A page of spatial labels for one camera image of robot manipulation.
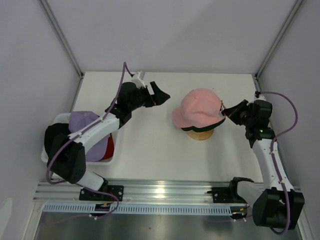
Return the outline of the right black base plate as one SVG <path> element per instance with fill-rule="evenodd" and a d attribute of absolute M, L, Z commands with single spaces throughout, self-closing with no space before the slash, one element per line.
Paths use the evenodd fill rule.
<path fill-rule="evenodd" d="M 212 196 L 215 204 L 231 204 L 235 202 L 231 196 L 230 187 L 212 187 L 206 193 Z"/>

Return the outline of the right aluminium frame post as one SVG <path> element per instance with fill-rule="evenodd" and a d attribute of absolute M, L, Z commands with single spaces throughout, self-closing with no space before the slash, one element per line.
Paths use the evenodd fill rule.
<path fill-rule="evenodd" d="M 277 32 L 272 44 L 270 45 L 266 55 L 264 56 L 261 64 L 259 65 L 256 73 L 254 74 L 255 79 L 259 80 L 262 76 L 264 70 L 268 66 L 269 62 L 272 60 L 274 54 L 280 47 L 281 43 L 283 42 L 286 34 L 289 32 L 290 27 L 292 26 L 293 22 L 295 21 L 297 15 L 301 11 L 302 7 L 304 6 L 306 0 L 295 0 L 293 6 L 291 7 L 290 11 L 288 12 L 287 16 L 284 19 L 279 31 Z"/>

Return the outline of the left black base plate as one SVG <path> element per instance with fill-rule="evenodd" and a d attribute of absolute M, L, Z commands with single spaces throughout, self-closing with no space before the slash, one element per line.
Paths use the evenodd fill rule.
<path fill-rule="evenodd" d="M 123 185 L 107 185 L 103 186 L 99 189 L 100 192 L 108 193 L 109 195 L 114 195 L 120 202 L 123 201 L 124 196 L 124 189 Z M 79 193 L 79 200 L 80 201 L 94 201 L 94 202 L 112 202 L 115 199 L 109 195 L 95 193 L 90 190 L 82 188 Z"/>

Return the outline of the pink baseball cap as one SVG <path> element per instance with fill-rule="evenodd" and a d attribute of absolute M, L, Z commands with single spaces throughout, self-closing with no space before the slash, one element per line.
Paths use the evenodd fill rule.
<path fill-rule="evenodd" d="M 197 88 L 181 100 L 180 106 L 172 111 L 171 119 L 178 128 L 200 129 L 225 120 L 221 107 L 221 99 L 212 90 Z"/>

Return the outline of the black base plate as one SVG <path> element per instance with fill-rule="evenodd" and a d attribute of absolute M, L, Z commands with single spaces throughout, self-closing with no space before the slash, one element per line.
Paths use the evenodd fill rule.
<path fill-rule="evenodd" d="M 230 187 L 212 187 L 206 193 L 212 196 L 215 204 L 231 204 L 235 202 L 231 196 Z"/>
<path fill-rule="evenodd" d="M 108 193 L 109 195 L 114 195 L 120 202 L 123 201 L 124 196 L 124 189 L 123 185 L 107 185 L 103 186 L 99 189 L 100 192 Z M 80 201 L 94 201 L 94 202 L 112 202 L 115 199 L 109 195 L 95 193 L 90 190 L 82 188 L 79 193 L 79 200 Z"/>

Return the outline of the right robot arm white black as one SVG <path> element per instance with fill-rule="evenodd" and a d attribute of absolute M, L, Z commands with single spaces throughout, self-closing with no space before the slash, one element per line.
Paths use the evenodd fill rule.
<path fill-rule="evenodd" d="M 245 200 L 252 207 L 256 226 L 270 228 L 280 235 L 295 229 L 305 198 L 294 190 L 283 169 L 277 138 L 269 126 L 272 111 L 272 104 L 263 99 L 243 100 L 236 106 L 223 108 L 224 116 L 245 127 L 245 137 L 258 160 L 264 187 L 259 190 L 252 179 L 234 177 L 227 194 L 233 202 Z"/>

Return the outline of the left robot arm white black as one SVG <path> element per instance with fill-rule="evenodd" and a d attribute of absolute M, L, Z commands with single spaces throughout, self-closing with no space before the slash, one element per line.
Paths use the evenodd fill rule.
<path fill-rule="evenodd" d="M 63 182 L 90 189 L 96 200 L 105 199 L 108 194 L 108 187 L 103 185 L 105 179 L 87 169 L 86 153 L 103 138 L 122 128 L 131 119 L 134 110 L 160 106 L 170 98 L 154 81 L 150 82 L 150 86 L 153 93 L 146 86 L 122 83 L 105 115 L 79 131 L 69 135 L 58 134 L 48 155 L 47 181 L 53 184 L 50 174 L 54 173 Z"/>

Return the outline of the white plastic basket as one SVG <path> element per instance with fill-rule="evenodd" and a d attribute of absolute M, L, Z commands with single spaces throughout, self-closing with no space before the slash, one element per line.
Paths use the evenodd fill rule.
<path fill-rule="evenodd" d="M 57 115 L 44 133 L 44 144 L 41 153 L 41 160 L 48 162 L 48 154 L 52 148 L 54 138 L 58 134 L 69 135 L 81 130 L 88 124 L 95 121 L 99 116 L 92 111 L 73 111 Z M 88 165 L 109 165 L 116 159 L 116 145 L 118 132 L 114 131 L 109 136 L 94 145 L 85 155 Z"/>

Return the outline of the aluminium mounting rail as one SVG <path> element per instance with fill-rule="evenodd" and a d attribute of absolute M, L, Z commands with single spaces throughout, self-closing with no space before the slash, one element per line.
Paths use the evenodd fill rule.
<path fill-rule="evenodd" d="M 122 205 L 214 205 L 207 193 L 213 187 L 227 187 L 228 182 L 214 181 L 166 181 L 111 179 L 110 185 L 124 186 Z M 36 187 L 33 202 L 80 203 L 81 187 L 70 183 L 51 185 L 40 182 Z"/>

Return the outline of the aluminium frame post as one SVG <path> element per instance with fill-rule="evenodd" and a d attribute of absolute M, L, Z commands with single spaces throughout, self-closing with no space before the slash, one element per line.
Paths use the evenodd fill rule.
<path fill-rule="evenodd" d="M 67 56 L 69 62 L 71 63 L 71 66 L 73 67 L 74 71 L 76 72 L 77 76 L 81 79 L 83 77 L 83 71 L 80 68 L 80 65 L 78 61 L 76 60 L 76 57 L 70 47 L 70 44 L 68 43 L 67 38 L 65 37 L 65 34 L 63 33 L 63 30 L 61 29 L 61 26 L 47 0 L 38 0 L 37 1 L 44 13 L 44 15 L 47 18 L 47 21 L 49 22 L 57 40 L 59 41 L 65 55 Z"/>
<path fill-rule="evenodd" d="M 286 34 L 289 32 L 290 27 L 292 26 L 293 22 L 295 21 L 297 15 L 301 11 L 302 7 L 304 6 L 306 0 L 295 0 L 293 6 L 291 7 L 290 11 L 288 12 L 287 16 L 284 19 L 279 31 L 277 32 L 272 44 L 270 45 L 266 55 L 264 56 L 261 64 L 259 65 L 256 73 L 254 74 L 255 79 L 259 80 L 262 76 L 264 70 L 268 66 L 269 62 L 272 60 L 274 54 L 280 47 L 281 43 L 283 42 Z"/>

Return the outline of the dark green baseball cap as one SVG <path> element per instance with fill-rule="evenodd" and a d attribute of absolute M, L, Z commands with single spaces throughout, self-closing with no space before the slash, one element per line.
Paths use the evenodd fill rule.
<path fill-rule="evenodd" d="M 181 128 L 181 130 L 184 131 L 184 132 L 193 131 L 193 132 L 195 132 L 195 133 L 208 132 L 208 131 L 214 130 L 215 128 L 217 128 L 218 126 L 220 126 L 224 121 L 225 121 L 225 118 L 223 118 L 221 121 L 219 121 L 219 122 L 217 122 L 217 123 L 215 123 L 215 124 L 208 125 L 208 126 L 205 126 L 205 127 L 190 126 L 190 127 Z"/>

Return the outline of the black baseball cap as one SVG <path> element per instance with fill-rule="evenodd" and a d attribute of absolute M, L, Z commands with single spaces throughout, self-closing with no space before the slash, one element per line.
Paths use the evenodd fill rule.
<path fill-rule="evenodd" d="M 49 160 L 68 141 L 67 136 L 70 133 L 68 123 L 55 123 L 47 127 L 44 134 L 44 149 Z"/>

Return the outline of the wooden hat stand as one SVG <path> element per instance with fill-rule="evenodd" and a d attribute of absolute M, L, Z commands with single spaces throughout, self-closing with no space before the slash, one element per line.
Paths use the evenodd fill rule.
<path fill-rule="evenodd" d="M 196 141 L 205 141 L 208 140 L 214 133 L 214 129 L 212 130 L 208 130 L 208 131 L 204 131 L 204 132 L 195 132 L 195 131 L 188 131 L 187 135 Z"/>

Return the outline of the red baseball cap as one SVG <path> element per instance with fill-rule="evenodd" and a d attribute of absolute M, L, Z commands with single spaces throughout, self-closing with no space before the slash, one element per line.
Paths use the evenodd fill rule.
<path fill-rule="evenodd" d="M 115 151 L 115 144 L 114 144 L 113 136 L 112 134 L 110 134 L 107 142 L 106 151 L 101 161 L 111 159 L 114 155 L 114 151 Z"/>

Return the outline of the lavender baseball cap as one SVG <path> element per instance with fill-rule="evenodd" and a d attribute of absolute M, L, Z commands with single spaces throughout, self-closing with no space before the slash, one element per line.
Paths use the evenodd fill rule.
<path fill-rule="evenodd" d="M 69 116 L 68 129 L 71 133 L 75 133 L 94 122 L 98 117 L 92 111 L 73 111 Z M 105 136 L 86 153 L 87 162 L 98 162 L 105 157 L 109 137 L 110 135 Z"/>

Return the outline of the left aluminium frame post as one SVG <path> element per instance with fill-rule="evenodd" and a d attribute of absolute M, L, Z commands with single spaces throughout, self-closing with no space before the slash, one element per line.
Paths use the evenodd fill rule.
<path fill-rule="evenodd" d="M 65 37 L 65 34 L 63 33 L 63 30 L 61 29 L 61 26 L 47 0 L 38 0 L 37 1 L 44 13 L 44 15 L 47 18 L 47 21 L 49 22 L 57 40 L 59 41 L 65 55 L 67 56 L 69 62 L 71 63 L 71 66 L 73 67 L 74 71 L 76 72 L 77 76 L 81 79 L 83 77 L 83 71 L 80 68 L 80 65 L 78 61 L 76 60 L 76 57 L 70 47 L 70 44 L 68 43 L 67 38 Z"/>

